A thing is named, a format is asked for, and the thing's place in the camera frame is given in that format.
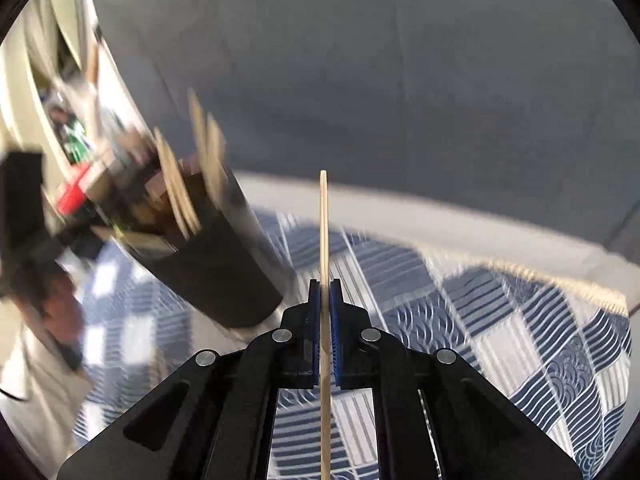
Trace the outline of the left hand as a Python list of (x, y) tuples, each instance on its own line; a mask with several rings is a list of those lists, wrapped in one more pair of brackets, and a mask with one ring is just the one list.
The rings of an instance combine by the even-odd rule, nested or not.
[(75, 292), (75, 283), (66, 271), (58, 270), (47, 277), (40, 335), (44, 344), (59, 354), (81, 356), (85, 321)]

